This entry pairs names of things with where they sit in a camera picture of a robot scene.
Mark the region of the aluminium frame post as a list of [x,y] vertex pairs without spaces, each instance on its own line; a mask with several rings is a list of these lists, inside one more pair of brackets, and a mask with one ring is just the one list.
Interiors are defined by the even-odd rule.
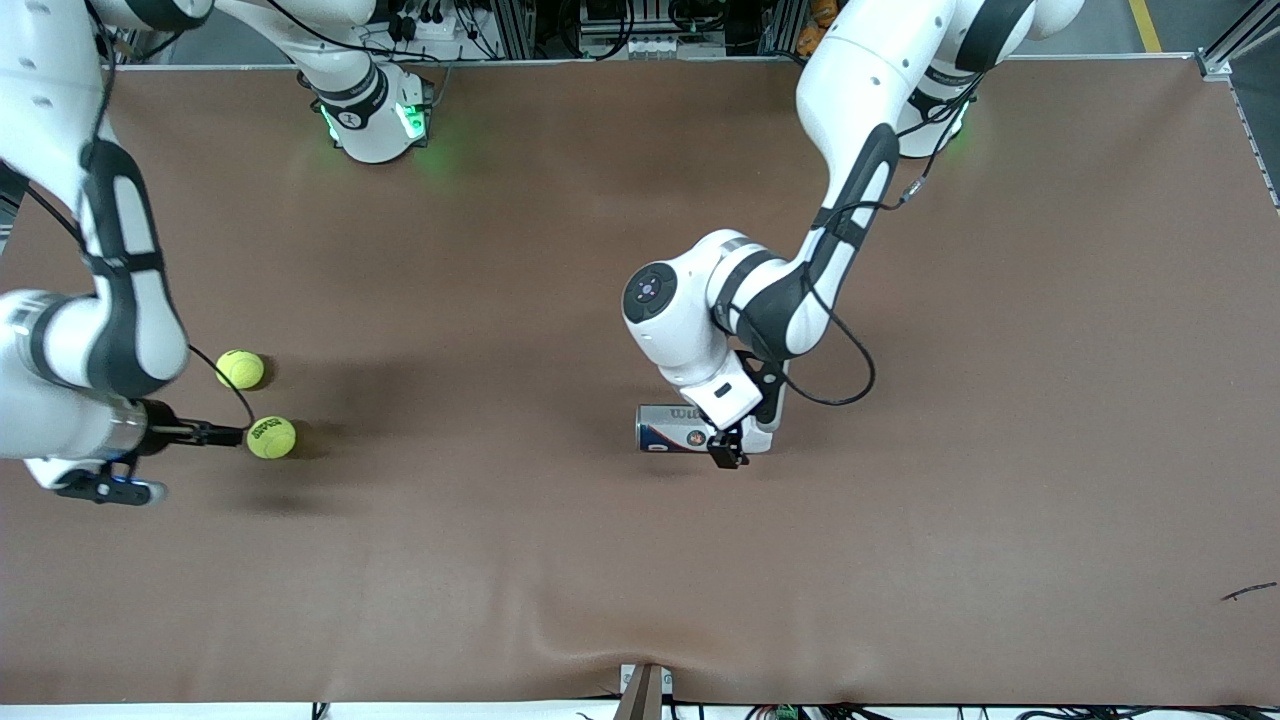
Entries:
[[1230,63],[1280,38],[1280,0],[1251,0],[1245,10],[1207,47],[1197,50],[1204,78],[1231,73]]

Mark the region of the yellow tennis ball black print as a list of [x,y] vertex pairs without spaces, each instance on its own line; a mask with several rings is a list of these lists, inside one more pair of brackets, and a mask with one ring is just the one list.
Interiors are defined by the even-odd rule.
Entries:
[[275,460],[289,455],[297,442],[297,429],[283,416],[257,419],[244,433],[250,452],[260,459]]

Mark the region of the bag of orange objects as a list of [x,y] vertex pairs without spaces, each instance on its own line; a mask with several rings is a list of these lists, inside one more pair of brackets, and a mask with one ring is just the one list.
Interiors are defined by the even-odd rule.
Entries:
[[847,0],[806,0],[806,19],[800,28],[794,54],[808,59],[828,33]]

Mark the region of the white power strip black plugs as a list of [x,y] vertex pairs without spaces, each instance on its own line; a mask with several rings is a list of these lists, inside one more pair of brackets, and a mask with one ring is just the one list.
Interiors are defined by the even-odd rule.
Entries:
[[384,26],[393,44],[445,42],[466,35],[454,0],[385,0],[369,24]]

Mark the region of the clear Wilson tennis ball can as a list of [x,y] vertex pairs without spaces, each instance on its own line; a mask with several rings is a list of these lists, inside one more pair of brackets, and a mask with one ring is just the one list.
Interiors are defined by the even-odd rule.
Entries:
[[[737,446],[748,455],[772,450],[774,432],[754,416],[742,419],[735,433]],[[643,452],[707,454],[718,434],[727,437],[692,405],[645,404],[637,407],[636,441]]]

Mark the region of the plain yellow tennis ball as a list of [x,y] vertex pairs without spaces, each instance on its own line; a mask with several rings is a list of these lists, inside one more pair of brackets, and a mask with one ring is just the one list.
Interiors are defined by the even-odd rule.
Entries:
[[214,366],[216,378],[233,389],[257,388],[268,374],[264,359],[243,348],[224,352]]

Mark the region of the metal table edge bracket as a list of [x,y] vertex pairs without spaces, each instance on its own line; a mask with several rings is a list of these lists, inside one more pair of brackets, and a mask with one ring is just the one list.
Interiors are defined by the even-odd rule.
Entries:
[[620,667],[620,702],[613,720],[664,720],[673,696],[668,667],[658,664],[625,664]]

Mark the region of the brown table mat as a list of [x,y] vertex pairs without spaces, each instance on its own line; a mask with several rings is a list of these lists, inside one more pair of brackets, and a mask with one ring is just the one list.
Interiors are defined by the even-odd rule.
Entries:
[[1280,705],[1280,215],[1189,60],[1012,60],[840,297],[874,391],[737,471],[620,310],[826,168],[782,61],[456,70],[428,149],[333,149],[289,70],[129,70],[197,346],[300,457],[170,448],[150,509],[0,462],[0,703],[593,696]]

